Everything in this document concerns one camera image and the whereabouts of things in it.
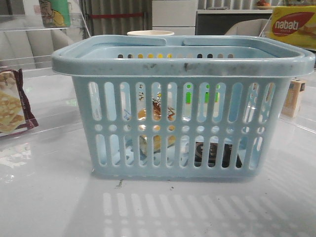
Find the green can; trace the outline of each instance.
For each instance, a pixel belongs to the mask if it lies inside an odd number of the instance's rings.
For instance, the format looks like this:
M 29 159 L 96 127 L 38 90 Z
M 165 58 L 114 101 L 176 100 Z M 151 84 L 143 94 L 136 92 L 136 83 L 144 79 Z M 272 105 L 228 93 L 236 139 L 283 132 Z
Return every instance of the green can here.
M 39 0 L 41 17 L 45 27 L 69 27 L 67 0 Z

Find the light blue basket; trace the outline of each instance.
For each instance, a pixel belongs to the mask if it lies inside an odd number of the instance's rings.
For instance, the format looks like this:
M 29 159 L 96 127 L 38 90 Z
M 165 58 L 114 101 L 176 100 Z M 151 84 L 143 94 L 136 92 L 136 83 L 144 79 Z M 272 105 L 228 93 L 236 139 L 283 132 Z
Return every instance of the light blue basket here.
M 256 37 L 96 36 L 52 61 L 73 76 L 98 173 L 208 178 L 260 170 L 290 79 L 315 56 Z

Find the snack bag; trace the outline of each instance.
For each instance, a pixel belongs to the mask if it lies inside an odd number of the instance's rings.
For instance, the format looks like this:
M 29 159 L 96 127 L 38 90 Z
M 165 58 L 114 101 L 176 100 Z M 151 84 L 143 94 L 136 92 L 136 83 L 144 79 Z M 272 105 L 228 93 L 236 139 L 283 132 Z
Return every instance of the snack bag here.
M 268 37 L 295 46 L 316 49 L 316 6 L 278 6 L 272 13 Z
M 0 137 L 38 126 L 23 91 L 22 70 L 0 72 Z

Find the red strip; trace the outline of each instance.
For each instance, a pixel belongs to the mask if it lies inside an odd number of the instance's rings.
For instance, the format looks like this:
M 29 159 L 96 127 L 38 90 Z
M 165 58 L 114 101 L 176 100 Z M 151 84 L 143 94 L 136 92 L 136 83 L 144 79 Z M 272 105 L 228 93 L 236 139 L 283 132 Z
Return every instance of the red strip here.
M 138 13 L 127 13 L 127 14 L 108 14 L 108 15 L 90 15 L 92 19 L 105 19 L 105 18 L 128 18 L 144 16 L 143 12 Z

